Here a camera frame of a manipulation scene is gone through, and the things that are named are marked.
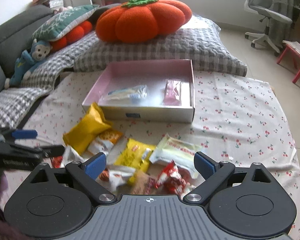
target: blue label on box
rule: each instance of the blue label on box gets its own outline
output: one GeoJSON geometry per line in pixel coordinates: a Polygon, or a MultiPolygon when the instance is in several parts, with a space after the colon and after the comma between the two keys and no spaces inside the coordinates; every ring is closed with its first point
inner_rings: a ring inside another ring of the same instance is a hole
{"type": "Polygon", "coordinates": [[[138,114],[138,113],[126,113],[126,117],[140,118],[140,114],[138,114]]]}

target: plaid quilt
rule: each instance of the plaid quilt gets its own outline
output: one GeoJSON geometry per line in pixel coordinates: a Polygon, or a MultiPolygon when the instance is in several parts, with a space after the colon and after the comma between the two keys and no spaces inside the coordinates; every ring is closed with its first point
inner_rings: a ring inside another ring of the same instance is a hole
{"type": "Polygon", "coordinates": [[[78,42],[52,54],[19,88],[0,92],[0,127],[16,128],[34,102],[54,89],[57,77],[64,68],[73,67],[74,60],[95,42],[89,33],[78,42]]]}
{"type": "Polygon", "coordinates": [[[112,61],[191,59],[194,70],[245,76],[247,66],[228,52],[220,40],[220,30],[211,20],[194,15],[176,33],[142,44],[111,44],[94,36],[94,45],[75,60],[74,70],[103,70],[112,61]]]}

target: brown snack package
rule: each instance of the brown snack package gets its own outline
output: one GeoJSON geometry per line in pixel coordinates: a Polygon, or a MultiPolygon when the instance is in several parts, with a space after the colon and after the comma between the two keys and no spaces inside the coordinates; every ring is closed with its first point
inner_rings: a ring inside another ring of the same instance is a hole
{"type": "Polygon", "coordinates": [[[132,195],[150,195],[152,189],[154,189],[155,178],[145,174],[143,171],[138,170],[136,172],[136,182],[130,192],[132,195]]]}

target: triangular cutout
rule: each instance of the triangular cutout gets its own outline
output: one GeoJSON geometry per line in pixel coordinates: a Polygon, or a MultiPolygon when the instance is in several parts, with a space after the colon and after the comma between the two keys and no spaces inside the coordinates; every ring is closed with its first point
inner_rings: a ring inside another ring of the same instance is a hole
{"type": "Polygon", "coordinates": [[[270,183],[270,179],[267,177],[267,175],[263,172],[262,169],[256,169],[252,181],[270,183]]]}
{"type": "Polygon", "coordinates": [[[45,170],[39,170],[31,183],[48,182],[48,176],[45,170]]]}

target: green pillow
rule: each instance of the green pillow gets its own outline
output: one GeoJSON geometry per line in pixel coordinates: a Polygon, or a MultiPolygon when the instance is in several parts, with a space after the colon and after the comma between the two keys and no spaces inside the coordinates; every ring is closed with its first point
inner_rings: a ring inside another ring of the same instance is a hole
{"type": "Polygon", "coordinates": [[[81,5],[58,13],[42,24],[32,34],[32,39],[57,41],[87,20],[98,7],[99,5],[81,5]]]}

